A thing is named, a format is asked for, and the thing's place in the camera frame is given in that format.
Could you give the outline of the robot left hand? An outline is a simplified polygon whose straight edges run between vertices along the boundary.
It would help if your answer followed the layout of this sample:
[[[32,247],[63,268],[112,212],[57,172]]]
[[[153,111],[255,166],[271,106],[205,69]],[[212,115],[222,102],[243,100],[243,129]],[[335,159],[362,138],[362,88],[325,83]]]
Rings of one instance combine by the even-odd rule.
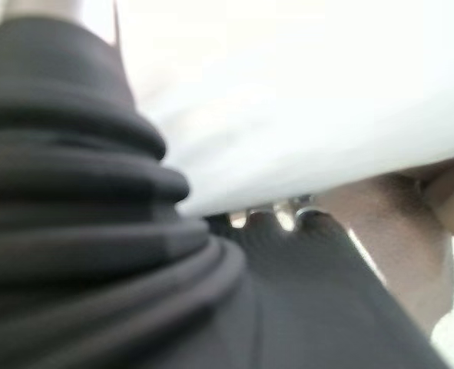
[[[0,21],[0,368],[443,368],[310,197],[234,230],[183,175],[82,1]]]

